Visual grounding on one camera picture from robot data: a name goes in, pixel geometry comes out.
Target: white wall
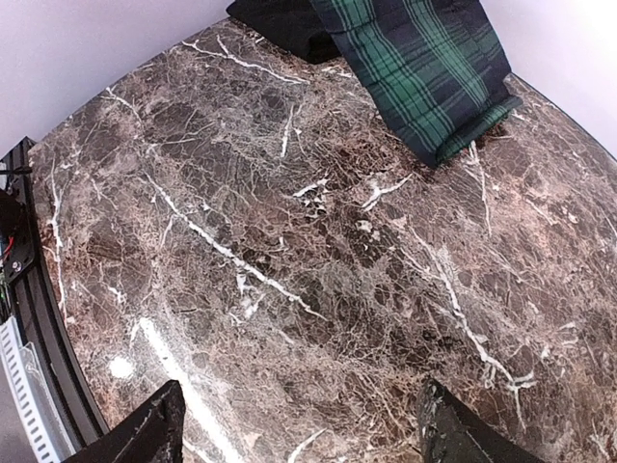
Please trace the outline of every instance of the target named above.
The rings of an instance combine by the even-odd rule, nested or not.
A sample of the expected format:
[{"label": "white wall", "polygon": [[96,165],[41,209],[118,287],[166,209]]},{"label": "white wall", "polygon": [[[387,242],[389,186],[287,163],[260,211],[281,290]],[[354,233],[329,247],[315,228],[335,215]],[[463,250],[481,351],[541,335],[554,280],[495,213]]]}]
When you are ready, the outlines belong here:
[{"label": "white wall", "polygon": [[0,155],[35,140],[231,0],[0,0]]},{"label": "white wall", "polygon": [[481,0],[513,71],[617,157],[617,0]]}]

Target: dark fabric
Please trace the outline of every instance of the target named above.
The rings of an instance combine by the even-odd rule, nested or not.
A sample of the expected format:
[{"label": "dark fabric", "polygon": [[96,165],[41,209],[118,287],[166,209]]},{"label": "dark fabric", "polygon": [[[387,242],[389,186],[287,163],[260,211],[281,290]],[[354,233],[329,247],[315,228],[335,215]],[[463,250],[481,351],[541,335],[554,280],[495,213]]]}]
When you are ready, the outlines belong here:
[{"label": "dark fabric", "polygon": [[437,167],[521,100],[479,0],[311,0],[385,123]]},{"label": "dark fabric", "polygon": [[309,0],[236,0],[228,14],[311,64],[340,56]]}]

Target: plaid fabric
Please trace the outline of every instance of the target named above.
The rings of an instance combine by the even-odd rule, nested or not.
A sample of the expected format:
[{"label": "plaid fabric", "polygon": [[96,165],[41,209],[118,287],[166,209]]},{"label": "plaid fabric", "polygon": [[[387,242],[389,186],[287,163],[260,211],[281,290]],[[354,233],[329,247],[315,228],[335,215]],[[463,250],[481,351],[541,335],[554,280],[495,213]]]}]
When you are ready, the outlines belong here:
[{"label": "plaid fabric", "polygon": [[479,0],[311,0],[388,127],[437,167],[521,100]]}]

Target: brown marble surface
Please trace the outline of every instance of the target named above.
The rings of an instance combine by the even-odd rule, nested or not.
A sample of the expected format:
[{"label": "brown marble surface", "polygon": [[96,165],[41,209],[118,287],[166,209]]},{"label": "brown marble surface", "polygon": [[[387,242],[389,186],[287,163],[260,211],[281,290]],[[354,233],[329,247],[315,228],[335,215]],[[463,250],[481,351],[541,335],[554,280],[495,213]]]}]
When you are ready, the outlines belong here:
[{"label": "brown marble surface", "polygon": [[343,62],[224,22],[58,127],[41,232],[109,424],[173,377],[187,461],[417,462],[433,375],[548,461],[616,461],[615,163],[510,84],[430,172]]}]

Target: black frame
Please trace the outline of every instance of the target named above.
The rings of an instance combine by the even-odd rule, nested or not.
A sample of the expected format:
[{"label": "black frame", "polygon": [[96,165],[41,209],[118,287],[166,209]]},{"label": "black frame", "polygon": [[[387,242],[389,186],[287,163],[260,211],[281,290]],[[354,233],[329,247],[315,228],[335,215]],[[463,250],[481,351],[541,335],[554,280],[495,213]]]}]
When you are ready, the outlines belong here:
[{"label": "black frame", "polygon": [[[7,154],[3,160],[9,172],[27,171],[28,150],[33,145],[26,138]],[[5,261],[10,312],[17,319],[23,343],[35,347],[51,398],[79,451],[107,434],[109,427],[79,367],[56,303],[40,243],[32,180],[28,175],[10,175],[7,193],[22,208]],[[0,221],[14,220],[3,219],[2,214],[0,210]]]}]

